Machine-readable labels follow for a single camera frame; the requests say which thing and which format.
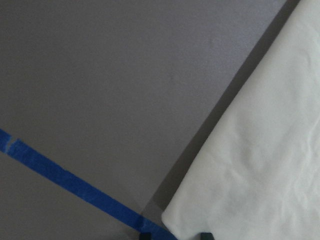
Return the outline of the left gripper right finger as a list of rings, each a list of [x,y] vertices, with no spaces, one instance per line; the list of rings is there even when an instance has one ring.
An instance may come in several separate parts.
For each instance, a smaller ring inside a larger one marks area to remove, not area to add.
[[[213,234],[211,232],[201,232],[200,240],[213,240]]]

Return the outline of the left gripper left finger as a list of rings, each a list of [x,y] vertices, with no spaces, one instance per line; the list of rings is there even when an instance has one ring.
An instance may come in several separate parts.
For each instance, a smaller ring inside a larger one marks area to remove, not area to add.
[[[152,234],[151,233],[140,233],[139,240],[152,240]]]

